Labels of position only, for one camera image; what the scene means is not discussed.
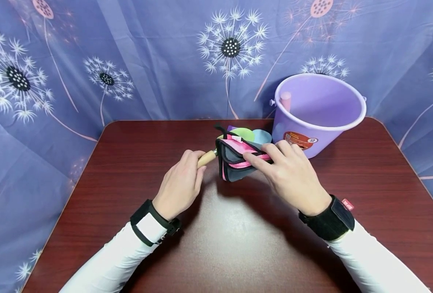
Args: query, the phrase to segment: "bucket label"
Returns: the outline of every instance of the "bucket label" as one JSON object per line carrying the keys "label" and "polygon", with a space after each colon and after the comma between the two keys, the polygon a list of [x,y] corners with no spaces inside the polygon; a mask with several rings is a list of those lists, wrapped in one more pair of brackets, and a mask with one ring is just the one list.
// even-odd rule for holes
{"label": "bucket label", "polygon": [[283,138],[288,141],[289,144],[297,144],[303,150],[309,149],[316,142],[318,142],[317,138],[308,138],[300,133],[288,131],[285,132]]}

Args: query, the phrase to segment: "white sleeve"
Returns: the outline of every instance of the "white sleeve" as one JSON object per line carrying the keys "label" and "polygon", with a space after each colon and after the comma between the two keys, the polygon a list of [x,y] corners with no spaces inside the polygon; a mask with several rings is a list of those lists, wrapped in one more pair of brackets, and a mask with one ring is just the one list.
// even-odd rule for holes
{"label": "white sleeve", "polygon": [[[166,232],[156,220],[145,216],[137,227],[155,243]],[[133,232],[130,222],[90,258],[63,286],[61,293],[115,293],[120,292],[137,266],[152,253],[152,247],[143,243]]]}
{"label": "white sleeve", "polygon": [[363,293],[430,292],[407,266],[356,221],[353,231],[339,240],[326,242]]}

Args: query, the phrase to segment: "wrist strap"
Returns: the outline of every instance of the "wrist strap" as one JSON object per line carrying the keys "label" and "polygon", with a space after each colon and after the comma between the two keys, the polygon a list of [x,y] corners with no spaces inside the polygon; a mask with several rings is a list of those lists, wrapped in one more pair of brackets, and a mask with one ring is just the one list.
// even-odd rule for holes
{"label": "wrist strap", "polygon": [[[161,225],[163,226],[163,228],[166,229],[166,233],[161,237],[160,240],[158,240],[157,243],[152,243],[150,240],[148,240],[148,238],[145,237],[145,235],[143,235],[143,233],[137,228],[137,224],[138,222],[140,222],[141,219],[143,219],[144,216],[146,216],[146,214],[151,214],[153,216],[153,218]],[[165,237],[168,236],[172,236],[174,233],[176,233],[180,227],[181,227],[181,222],[179,221],[179,219],[173,219],[171,221],[167,221],[165,218],[163,218],[158,212],[157,210],[155,210],[155,207],[153,206],[153,203],[151,200],[146,200],[145,203],[142,204],[142,206],[139,207],[138,210],[136,210],[135,213],[133,213],[133,215],[130,217],[130,225],[131,228],[133,230],[133,232],[135,232],[135,234],[137,235],[137,237],[143,242],[145,243],[147,246],[153,246],[154,244],[160,244]]]}
{"label": "wrist strap", "polygon": [[300,220],[305,223],[311,230],[326,241],[333,241],[340,238],[349,230],[355,228],[355,218],[352,213],[335,197],[330,195],[332,201],[317,216],[306,216],[300,212]]}

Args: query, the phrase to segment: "wooden table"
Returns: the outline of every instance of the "wooden table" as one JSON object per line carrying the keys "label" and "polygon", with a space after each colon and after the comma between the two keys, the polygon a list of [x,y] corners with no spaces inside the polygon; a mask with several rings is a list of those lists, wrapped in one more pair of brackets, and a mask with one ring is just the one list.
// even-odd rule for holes
{"label": "wooden table", "polygon": [[[119,121],[103,132],[24,293],[58,292],[153,198],[186,149],[207,151],[213,120]],[[271,129],[272,120],[226,120]],[[433,200],[386,129],[367,118],[313,158],[325,188],[433,291]],[[358,292],[346,269],[259,172],[228,183],[209,164],[183,233],[139,266],[124,292]]]}

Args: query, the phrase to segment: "pouch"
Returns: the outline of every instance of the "pouch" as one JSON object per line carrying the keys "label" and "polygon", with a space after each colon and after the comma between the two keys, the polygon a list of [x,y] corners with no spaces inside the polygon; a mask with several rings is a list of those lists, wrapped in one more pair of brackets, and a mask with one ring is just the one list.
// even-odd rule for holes
{"label": "pouch", "polygon": [[256,170],[251,163],[244,160],[243,154],[245,152],[250,152],[269,164],[273,164],[269,155],[260,150],[262,145],[248,142],[220,126],[215,126],[215,128],[223,133],[223,138],[217,139],[215,142],[219,158],[220,178],[223,180],[235,182]]}

